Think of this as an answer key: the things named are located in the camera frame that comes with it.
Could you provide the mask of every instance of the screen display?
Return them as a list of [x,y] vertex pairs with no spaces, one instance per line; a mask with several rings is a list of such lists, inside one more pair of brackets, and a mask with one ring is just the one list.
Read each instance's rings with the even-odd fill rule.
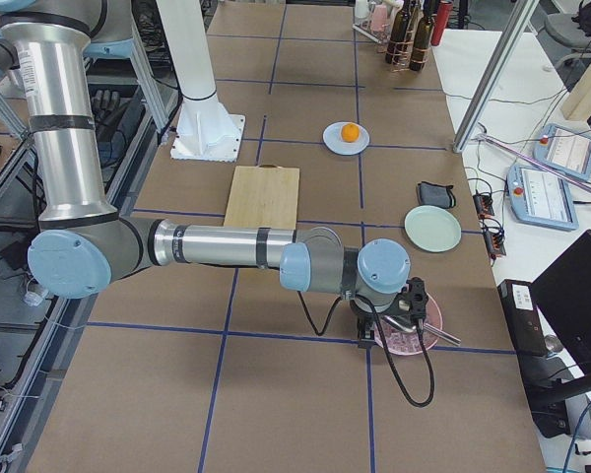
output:
[[532,298],[582,371],[591,372],[591,231],[530,287]]

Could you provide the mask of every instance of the white desk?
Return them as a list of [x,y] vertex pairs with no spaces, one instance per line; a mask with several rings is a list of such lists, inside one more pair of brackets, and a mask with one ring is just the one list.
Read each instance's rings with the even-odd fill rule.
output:
[[[442,43],[433,49],[444,91],[449,95],[472,97],[493,54],[499,32],[470,32],[446,30]],[[494,99],[508,101],[535,101],[553,96],[563,87],[562,81],[554,69],[545,68],[551,61],[532,34],[524,34],[508,63],[492,95]],[[464,116],[470,101],[460,98],[447,98],[449,113],[455,129]],[[536,136],[539,121],[550,108],[551,100],[526,105],[491,101],[480,121],[488,128],[490,135],[503,141],[514,142]],[[549,122],[564,124],[578,131],[587,130],[586,122],[566,121],[557,106]],[[514,145],[515,149],[531,154],[531,143]],[[491,145],[482,144],[479,148],[481,168],[505,177],[514,158]],[[463,153],[465,166],[477,168],[478,145],[471,143]],[[467,169],[469,177],[475,176]],[[503,189],[503,182],[487,174],[479,177],[489,181],[494,190]],[[475,189],[475,182],[470,186]],[[487,190],[478,183],[481,191]],[[591,200],[591,195],[579,189],[572,189],[575,200]],[[574,232],[561,232],[541,227],[523,225],[515,221],[506,201],[502,206],[502,194],[494,197],[496,218],[505,227],[505,249],[507,256],[497,260],[493,267],[496,284],[503,279],[522,279],[533,281],[567,247],[569,247],[586,229],[591,229],[591,205],[576,206],[580,228]],[[551,331],[545,324],[544,330]],[[565,362],[573,364],[567,355]],[[539,435],[539,441],[546,464],[550,467],[562,467],[564,456],[570,441],[567,436],[546,440]],[[581,449],[591,450],[591,441],[579,441]],[[584,465],[591,464],[591,455],[572,454],[570,469],[584,471]]]

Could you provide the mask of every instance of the black monitor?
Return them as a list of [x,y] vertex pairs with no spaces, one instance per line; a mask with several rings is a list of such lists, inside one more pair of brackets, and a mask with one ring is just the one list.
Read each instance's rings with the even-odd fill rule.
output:
[[530,287],[532,299],[585,376],[535,393],[551,404],[591,391],[591,231],[582,234]]

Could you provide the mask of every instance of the brown glass bottle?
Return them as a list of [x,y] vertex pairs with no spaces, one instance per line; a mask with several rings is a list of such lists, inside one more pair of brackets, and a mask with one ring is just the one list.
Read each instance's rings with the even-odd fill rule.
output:
[[410,0],[405,0],[403,3],[403,8],[398,11],[396,18],[394,18],[392,33],[390,34],[390,40],[387,43],[387,52],[385,53],[385,62],[388,64],[392,63],[392,60],[396,55],[396,47],[398,43],[402,42],[405,38],[407,28],[410,25],[410,20],[412,17],[410,4]]
[[412,48],[412,57],[410,59],[410,69],[413,71],[422,71],[427,61],[429,43],[433,34],[433,4],[434,0],[425,0],[423,8],[423,17],[418,21],[416,34],[414,36],[414,47]]

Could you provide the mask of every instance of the metal frame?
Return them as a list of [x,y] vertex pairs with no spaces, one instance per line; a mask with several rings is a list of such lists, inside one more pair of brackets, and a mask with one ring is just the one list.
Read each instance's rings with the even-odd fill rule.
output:
[[491,99],[496,83],[499,77],[501,77],[508,59],[514,52],[519,38],[523,34],[538,4],[539,0],[519,0],[516,2],[507,26],[501,34],[501,38],[494,49],[489,65],[480,80],[480,84],[473,95],[473,99],[455,135],[455,140],[453,141],[454,153],[462,153],[471,139],[475,126]]

